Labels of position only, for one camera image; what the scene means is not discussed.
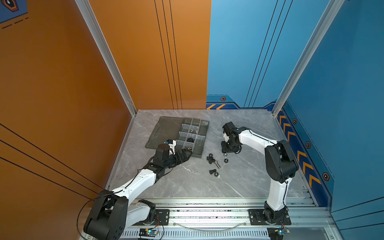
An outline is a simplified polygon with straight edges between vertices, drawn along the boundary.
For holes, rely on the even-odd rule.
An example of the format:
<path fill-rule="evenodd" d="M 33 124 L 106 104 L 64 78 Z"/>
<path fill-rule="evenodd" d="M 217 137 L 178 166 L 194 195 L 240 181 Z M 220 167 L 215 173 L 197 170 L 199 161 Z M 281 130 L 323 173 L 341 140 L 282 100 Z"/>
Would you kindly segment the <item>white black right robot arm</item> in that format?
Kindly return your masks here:
<path fill-rule="evenodd" d="M 265 156 L 266 170 L 271 178 L 270 190 L 260 214 L 251 214 L 254 220 L 267 225 L 291 225 L 287 195 L 292 179 L 299 170 L 299 163 L 290 143 L 286 140 L 272 140 L 254 133 L 246 127 L 237 128 L 232 122 L 223 126 L 224 141 L 222 153 L 239 154 L 246 145 Z"/>

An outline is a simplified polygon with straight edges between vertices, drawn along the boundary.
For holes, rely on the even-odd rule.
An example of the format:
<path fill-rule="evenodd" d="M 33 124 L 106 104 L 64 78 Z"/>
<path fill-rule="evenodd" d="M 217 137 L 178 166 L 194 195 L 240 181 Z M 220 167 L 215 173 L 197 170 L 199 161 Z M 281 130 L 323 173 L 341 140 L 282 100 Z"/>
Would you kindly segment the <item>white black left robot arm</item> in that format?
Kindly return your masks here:
<path fill-rule="evenodd" d="M 177 151 L 175 141 L 158 145 L 155 154 L 131 180 L 112 191 L 102 190 L 92 199 L 93 206 L 79 235 L 87 234 L 98 240 L 118 240 L 126 227 L 137 223 L 163 226 L 154 203 L 147 200 L 134 203 L 134 200 L 164 177 L 166 170 L 187 162 L 192 155 L 188 149 Z"/>

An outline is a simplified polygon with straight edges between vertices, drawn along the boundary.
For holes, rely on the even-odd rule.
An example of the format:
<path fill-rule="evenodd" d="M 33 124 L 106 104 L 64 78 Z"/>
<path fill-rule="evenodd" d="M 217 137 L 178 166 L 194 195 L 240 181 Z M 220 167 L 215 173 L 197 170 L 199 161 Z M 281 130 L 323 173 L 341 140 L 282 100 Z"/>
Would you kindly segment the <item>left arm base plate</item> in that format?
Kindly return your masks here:
<path fill-rule="evenodd" d="M 135 226 L 156 226 L 160 222 L 160 226 L 168 226 L 170 220 L 169 209 L 156 209 L 154 218 L 151 221 L 140 221 Z"/>

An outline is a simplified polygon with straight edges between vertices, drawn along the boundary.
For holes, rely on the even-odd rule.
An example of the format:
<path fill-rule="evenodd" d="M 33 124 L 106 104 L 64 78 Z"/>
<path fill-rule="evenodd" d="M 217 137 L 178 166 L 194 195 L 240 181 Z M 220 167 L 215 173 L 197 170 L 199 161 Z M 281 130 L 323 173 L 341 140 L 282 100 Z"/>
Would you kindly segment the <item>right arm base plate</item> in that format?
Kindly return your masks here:
<path fill-rule="evenodd" d="M 288 208 L 283 208 L 279 211 L 272 211 L 270 209 L 249 209 L 248 214 L 252 226 L 290 226 L 292 224 L 291 218 L 288 214 Z"/>

